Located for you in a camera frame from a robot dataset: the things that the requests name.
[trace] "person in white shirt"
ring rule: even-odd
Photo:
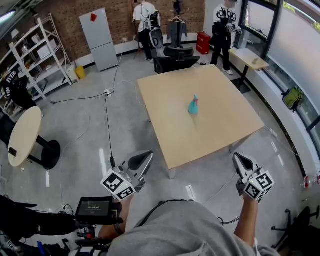
[[[144,53],[146,56],[146,61],[152,61],[151,49],[153,49],[153,45],[150,40],[150,27],[147,22],[149,15],[154,14],[156,12],[156,8],[152,3],[138,0],[140,3],[138,6],[134,8],[133,12],[133,22],[137,26],[137,30],[139,33],[139,41],[142,43]]]
[[[212,54],[211,64],[217,65],[217,61],[222,49],[222,71],[229,75],[233,75],[234,73],[230,70],[229,50],[231,47],[231,33],[227,31],[227,24],[233,24],[237,20],[237,15],[233,10],[237,2],[238,0],[224,0],[224,4],[220,4],[213,11],[212,35],[214,51]]]

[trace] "sneaker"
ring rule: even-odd
[[[231,69],[229,70],[225,70],[224,68],[222,68],[222,71],[226,72],[228,75],[232,76],[234,73],[231,71]]]

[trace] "red diamond decoration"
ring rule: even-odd
[[[95,15],[94,13],[91,13],[91,19],[90,19],[90,21],[92,21],[92,22],[95,22],[96,21],[96,19],[97,19],[97,15]]]

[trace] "person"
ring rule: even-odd
[[[147,22],[148,16],[156,12],[156,8],[152,3],[138,0],[140,3],[134,8],[133,11],[133,22],[137,27],[139,34],[139,41],[142,43],[145,60],[151,62],[153,60],[151,50],[154,49],[150,39],[150,27]]]
[[[13,70],[11,72],[5,71],[2,73],[2,77],[1,85],[3,86],[4,96],[8,99],[8,103],[12,100],[25,110],[37,106],[28,93],[27,84],[29,80],[26,76],[19,78],[18,72]]]
[[[119,226],[125,231],[132,197],[123,200]],[[194,201],[160,202],[135,228],[120,235],[113,226],[103,226],[99,237],[112,240],[108,255],[234,255],[278,256],[255,239],[258,202],[243,195],[243,208],[234,234]]]
[[[212,35],[214,43],[214,51],[212,54],[211,64],[217,65],[218,58],[223,53],[222,71],[232,76],[234,73],[230,70],[230,53],[231,33],[227,31],[227,24],[233,24],[237,20],[237,15],[233,8],[238,0],[224,0],[224,4],[220,4],[213,11]]]

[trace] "refrigerator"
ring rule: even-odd
[[[106,9],[95,10],[80,17],[80,22],[93,59],[99,71],[119,64],[108,24]]]

